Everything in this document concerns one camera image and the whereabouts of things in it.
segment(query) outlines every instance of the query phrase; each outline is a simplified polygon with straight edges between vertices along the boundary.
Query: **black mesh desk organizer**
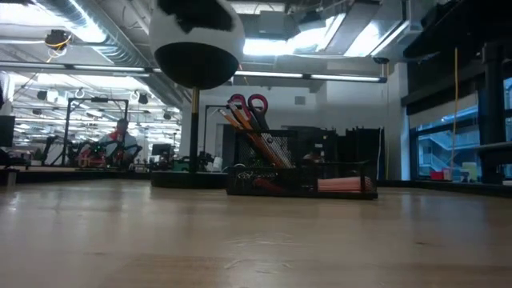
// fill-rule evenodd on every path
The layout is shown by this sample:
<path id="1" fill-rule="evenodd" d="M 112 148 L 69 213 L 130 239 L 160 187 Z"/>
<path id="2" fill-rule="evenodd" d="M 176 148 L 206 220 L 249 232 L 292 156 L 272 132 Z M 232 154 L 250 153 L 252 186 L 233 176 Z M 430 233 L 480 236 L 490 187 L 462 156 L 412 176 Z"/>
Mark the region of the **black mesh desk organizer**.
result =
<path id="1" fill-rule="evenodd" d="M 242 130 L 236 133 L 233 167 L 228 169 L 229 195 L 303 198 L 376 199 L 375 176 L 368 162 L 314 163 L 298 154 L 293 130 Z M 320 191 L 319 179 L 357 178 L 352 191 Z"/>

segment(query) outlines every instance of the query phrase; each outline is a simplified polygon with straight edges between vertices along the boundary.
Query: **scissors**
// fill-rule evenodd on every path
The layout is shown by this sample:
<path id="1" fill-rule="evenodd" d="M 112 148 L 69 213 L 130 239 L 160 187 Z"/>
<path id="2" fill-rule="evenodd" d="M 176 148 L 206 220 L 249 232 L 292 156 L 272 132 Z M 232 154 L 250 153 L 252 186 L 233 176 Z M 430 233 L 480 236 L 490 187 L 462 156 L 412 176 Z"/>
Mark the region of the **scissors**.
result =
<path id="1" fill-rule="evenodd" d="M 263 103 L 263 107 L 256 107 L 254 105 L 254 102 L 256 100 L 259 100 Z M 235 94 L 231 96 L 230 100 L 228 101 L 230 104 L 231 112 L 233 113 L 233 116 L 237 119 L 238 122 L 240 122 L 244 126 L 244 122 L 250 125 L 250 127 L 253 130 L 268 130 L 269 126 L 266 122 L 265 115 L 266 112 L 269 109 L 269 103 L 266 100 L 265 96 L 261 94 L 253 94 L 249 97 L 248 102 L 246 102 L 246 98 L 241 94 Z M 243 113 L 245 116 L 238 111 L 237 107 L 234 107 L 233 104 L 238 103 L 240 107 L 242 108 Z M 290 160 L 284 155 L 286 154 L 283 152 L 283 149 L 274 141 L 272 136 L 268 133 L 262 133 L 261 134 L 263 145 L 265 148 L 268 149 L 268 151 L 275 155 L 274 159 L 277 160 L 277 163 L 279 166 L 283 167 L 292 167 L 292 163 Z"/>
<path id="2" fill-rule="evenodd" d="M 263 102 L 263 107 L 256 107 L 254 105 L 254 101 L 259 100 Z M 250 126 L 255 130 L 268 130 L 269 126 L 266 123 L 265 115 L 269 109 L 269 103 L 266 100 L 265 96 L 261 94 L 254 94 L 249 97 L 249 100 L 246 102 L 246 98 L 242 94 L 235 94 L 231 96 L 229 103 L 238 103 L 242 108 L 242 111 L 246 117 L 246 120 L 250 124 Z M 233 116 L 242 123 L 242 120 L 239 119 L 239 116 L 235 114 L 234 111 Z"/>

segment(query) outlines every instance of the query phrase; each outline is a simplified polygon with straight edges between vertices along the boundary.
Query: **table surface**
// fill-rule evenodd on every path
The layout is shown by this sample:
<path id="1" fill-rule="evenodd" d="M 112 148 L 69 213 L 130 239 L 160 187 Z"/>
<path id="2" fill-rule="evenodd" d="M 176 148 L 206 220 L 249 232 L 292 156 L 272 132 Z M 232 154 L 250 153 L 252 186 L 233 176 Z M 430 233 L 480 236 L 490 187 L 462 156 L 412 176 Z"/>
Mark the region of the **table surface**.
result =
<path id="1" fill-rule="evenodd" d="M 510 287 L 512 201 L 229 197 L 148 181 L 0 190 L 0 287 Z"/>

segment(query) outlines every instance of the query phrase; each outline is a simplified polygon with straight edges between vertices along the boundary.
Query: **white wall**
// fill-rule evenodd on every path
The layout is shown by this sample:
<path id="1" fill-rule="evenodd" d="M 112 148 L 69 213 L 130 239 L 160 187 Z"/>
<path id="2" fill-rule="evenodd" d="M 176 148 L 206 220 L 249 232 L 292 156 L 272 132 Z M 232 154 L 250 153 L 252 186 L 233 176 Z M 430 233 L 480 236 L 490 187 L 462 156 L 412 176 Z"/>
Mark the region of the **white wall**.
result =
<path id="1" fill-rule="evenodd" d="M 2 84 L 4 105 L 0 110 L 0 115 L 12 114 L 12 101 L 14 96 L 14 82 L 10 81 L 8 73 L 0 71 L 0 83 Z"/>
<path id="2" fill-rule="evenodd" d="M 256 93 L 267 97 L 270 109 L 266 119 L 271 129 L 281 129 L 282 126 L 315 126 L 335 128 L 338 134 L 344 135 L 346 129 L 356 126 L 385 127 L 386 142 L 390 146 L 389 179 L 409 178 L 409 127 L 405 110 L 400 103 L 401 97 L 407 95 L 406 64 L 395 66 L 387 84 L 326 82 L 316 94 L 311 94 L 306 88 L 275 87 L 268 90 L 256 86 L 223 86 L 203 91 L 199 111 L 200 151 L 205 117 L 208 117 L 206 152 L 211 154 L 215 152 L 217 125 L 228 124 L 220 114 L 212 115 L 213 108 L 205 115 L 205 105 L 225 105 L 230 96 L 236 93 L 243 94 L 246 98 Z M 306 96 L 306 104 L 296 106 L 295 96 Z M 189 140 L 190 107 L 186 106 L 183 110 L 179 152 L 181 156 L 188 155 Z"/>
<path id="3" fill-rule="evenodd" d="M 269 102 L 269 111 L 266 120 L 271 129 L 281 129 L 282 126 L 318 126 L 319 122 L 316 111 L 315 94 L 310 93 L 308 88 L 272 87 L 270 90 L 260 86 L 221 86 L 213 90 L 201 92 L 199 107 L 199 142 L 198 150 L 203 149 L 204 121 L 206 124 L 206 152 L 215 152 L 215 132 L 217 124 L 229 124 L 218 113 L 215 108 L 210 108 L 205 115 L 206 105 L 225 105 L 233 94 L 242 94 L 248 99 L 252 94 L 261 94 Z M 295 105 L 295 96 L 305 96 L 304 106 Z M 182 120 L 182 141 L 179 148 L 179 155 L 188 155 L 190 149 L 190 106 L 183 108 Z"/>

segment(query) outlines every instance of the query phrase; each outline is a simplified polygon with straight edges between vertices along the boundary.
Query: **lamp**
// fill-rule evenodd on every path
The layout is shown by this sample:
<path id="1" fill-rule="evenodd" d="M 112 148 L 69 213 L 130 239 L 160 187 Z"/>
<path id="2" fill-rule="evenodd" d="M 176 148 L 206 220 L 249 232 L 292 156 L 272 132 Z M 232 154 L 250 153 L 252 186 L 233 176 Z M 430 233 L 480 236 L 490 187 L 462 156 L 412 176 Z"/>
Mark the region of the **lamp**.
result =
<path id="1" fill-rule="evenodd" d="M 48 91 L 39 91 L 38 92 L 38 99 L 41 101 L 45 101 L 48 97 Z"/>
<path id="2" fill-rule="evenodd" d="M 147 93 L 140 93 L 138 96 L 138 102 L 143 105 L 147 104 L 148 103 Z"/>
<path id="3" fill-rule="evenodd" d="M 166 112 L 164 112 L 164 114 L 163 114 L 163 118 L 164 118 L 165 120 L 169 121 L 169 120 L 171 120 L 171 119 L 172 119 L 172 115 L 170 114 L 170 112 L 169 112 L 169 111 L 166 111 Z"/>

